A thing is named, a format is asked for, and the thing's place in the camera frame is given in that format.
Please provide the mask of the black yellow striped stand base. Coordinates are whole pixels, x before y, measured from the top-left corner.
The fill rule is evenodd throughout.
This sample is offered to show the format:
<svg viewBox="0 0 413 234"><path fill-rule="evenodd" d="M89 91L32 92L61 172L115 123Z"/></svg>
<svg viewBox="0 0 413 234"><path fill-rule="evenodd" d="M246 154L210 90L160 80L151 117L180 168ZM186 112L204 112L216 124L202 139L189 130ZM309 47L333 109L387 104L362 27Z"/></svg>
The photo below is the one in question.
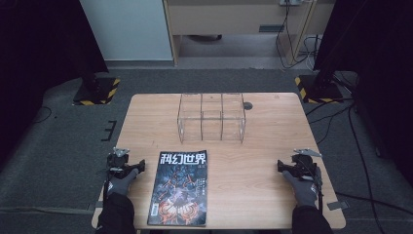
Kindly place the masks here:
<svg viewBox="0 0 413 234"><path fill-rule="evenodd" d="M317 75L299 75L294 79L299 95L305 103L342 102L337 85Z"/></svg>
<svg viewBox="0 0 413 234"><path fill-rule="evenodd" d="M82 78L82 84L73 99L73 104L108 104L116 94L119 83L119 78L97 78L94 74Z"/></svg>

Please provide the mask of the clear acrylic divided rack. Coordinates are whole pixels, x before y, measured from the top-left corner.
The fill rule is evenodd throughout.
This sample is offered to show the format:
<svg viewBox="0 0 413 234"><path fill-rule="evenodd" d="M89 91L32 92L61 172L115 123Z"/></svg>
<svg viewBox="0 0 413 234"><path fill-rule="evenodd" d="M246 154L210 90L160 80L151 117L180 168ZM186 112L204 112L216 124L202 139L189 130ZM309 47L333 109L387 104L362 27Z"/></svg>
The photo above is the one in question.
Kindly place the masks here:
<svg viewBox="0 0 413 234"><path fill-rule="evenodd" d="M241 93L182 94L177 130L185 141L244 141L246 117Z"/></svg>

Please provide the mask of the white panel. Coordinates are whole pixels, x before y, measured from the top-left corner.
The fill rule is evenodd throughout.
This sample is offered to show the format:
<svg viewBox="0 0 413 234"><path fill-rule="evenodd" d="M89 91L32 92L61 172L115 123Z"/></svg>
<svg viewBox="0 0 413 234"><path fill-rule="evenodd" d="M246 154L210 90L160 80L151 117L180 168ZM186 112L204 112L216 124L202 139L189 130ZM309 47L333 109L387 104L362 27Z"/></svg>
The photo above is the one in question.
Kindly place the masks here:
<svg viewBox="0 0 413 234"><path fill-rule="evenodd" d="M163 0L80 0L105 60L172 61Z"/></svg>

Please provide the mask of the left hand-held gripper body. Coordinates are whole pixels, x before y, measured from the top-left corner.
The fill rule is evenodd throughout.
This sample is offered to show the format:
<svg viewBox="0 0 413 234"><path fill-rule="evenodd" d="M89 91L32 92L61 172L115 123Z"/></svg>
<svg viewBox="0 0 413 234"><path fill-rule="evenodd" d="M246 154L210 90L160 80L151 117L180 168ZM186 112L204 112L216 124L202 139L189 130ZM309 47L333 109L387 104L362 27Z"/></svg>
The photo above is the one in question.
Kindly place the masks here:
<svg viewBox="0 0 413 234"><path fill-rule="evenodd" d="M129 152L127 148L113 148L113 152L107 156L106 161L107 171L110 175L116 178L124 178L127 175Z"/></svg>

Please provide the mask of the dark curtain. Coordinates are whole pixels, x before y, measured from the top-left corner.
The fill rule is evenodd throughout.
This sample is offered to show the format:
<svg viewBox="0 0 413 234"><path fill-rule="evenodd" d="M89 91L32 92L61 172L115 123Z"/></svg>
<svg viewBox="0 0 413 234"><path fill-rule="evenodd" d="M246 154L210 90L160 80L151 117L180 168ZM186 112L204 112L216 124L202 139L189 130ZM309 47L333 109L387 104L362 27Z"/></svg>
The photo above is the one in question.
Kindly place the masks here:
<svg viewBox="0 0 413 234"><path fill-rule="evenodd" d="M0 166L49 88L106 70L80 0L0 0Z"/></svg>
<svg viewBox="0 0 413 234"><path fill-rule="evenodd" d="M413 0L336 0L316 69L352 71L379 155L413 183Z"/></svg>

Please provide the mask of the dark cover magazine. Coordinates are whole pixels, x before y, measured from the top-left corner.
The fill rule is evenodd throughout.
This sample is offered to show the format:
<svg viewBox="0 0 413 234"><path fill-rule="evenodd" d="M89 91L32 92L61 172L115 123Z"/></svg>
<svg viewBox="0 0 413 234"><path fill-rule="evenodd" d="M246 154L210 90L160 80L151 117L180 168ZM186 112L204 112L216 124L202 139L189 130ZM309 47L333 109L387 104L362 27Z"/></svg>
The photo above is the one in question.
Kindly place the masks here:
<svg viewBox="0 0 413 234"><path fill-rule="evenodd" d="M147 224L207 224L206 150L160 153Z"/></svg>

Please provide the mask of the person's right hand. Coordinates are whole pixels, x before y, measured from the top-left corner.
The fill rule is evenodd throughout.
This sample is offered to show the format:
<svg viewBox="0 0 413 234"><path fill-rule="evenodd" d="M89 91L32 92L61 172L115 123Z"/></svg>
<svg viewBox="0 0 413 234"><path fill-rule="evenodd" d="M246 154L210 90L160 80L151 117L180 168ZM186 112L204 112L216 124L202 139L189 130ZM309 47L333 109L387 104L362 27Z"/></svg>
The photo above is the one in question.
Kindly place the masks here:
<svg viewBox="0 0 413 234"><path fill-rule="evenodd" d="M318 198L317 187L310 180L299 180L290 172L283 171L282 176L290 183L298 207L315 207Z"/></svg>

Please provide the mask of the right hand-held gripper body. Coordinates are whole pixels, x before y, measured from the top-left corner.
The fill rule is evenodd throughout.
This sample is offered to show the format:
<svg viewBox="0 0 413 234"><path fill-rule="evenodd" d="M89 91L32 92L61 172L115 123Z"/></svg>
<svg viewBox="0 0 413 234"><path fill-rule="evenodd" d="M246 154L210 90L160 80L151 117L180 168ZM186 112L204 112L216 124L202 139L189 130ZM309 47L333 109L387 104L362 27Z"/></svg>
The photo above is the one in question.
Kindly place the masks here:
<svg viewBox="0 0 413 234"><path fill-rule="evenodd" d="M295 149L294 152L291 156L294 163L291 174L302 180L321 181L319 167L312 159L317 153L310 149Z"/></svg>

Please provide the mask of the person's left hand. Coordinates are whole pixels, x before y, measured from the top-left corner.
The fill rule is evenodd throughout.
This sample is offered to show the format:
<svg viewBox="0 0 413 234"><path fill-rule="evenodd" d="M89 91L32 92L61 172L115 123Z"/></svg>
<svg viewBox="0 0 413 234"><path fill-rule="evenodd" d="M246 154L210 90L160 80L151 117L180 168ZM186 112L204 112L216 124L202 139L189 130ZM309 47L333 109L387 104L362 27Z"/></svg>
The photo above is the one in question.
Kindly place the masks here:
<svg viewBox="0 0 413 234"><path fill-rule="evenodd" d="M116 177L111 178L108 184L107 195L111 195L112 193L127 195L132 181L136 179L138 174L139 174L139 170L133 169L124 178L116 178Z"/></svg>

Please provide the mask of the light wooden desk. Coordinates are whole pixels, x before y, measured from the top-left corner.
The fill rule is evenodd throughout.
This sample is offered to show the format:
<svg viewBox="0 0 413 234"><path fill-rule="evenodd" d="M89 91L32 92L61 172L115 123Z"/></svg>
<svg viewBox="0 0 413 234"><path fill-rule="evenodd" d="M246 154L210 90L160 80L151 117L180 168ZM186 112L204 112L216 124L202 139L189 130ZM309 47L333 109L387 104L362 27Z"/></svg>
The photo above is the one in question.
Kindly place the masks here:
<svg viewBox="0 0 413 234"><path fill-rule="evenodd" d="M309 35L322 35L336 0L303 0L280 6L280 0L163 0L173 57L183 35L277 33L286 61L298 61Z"/></svg>

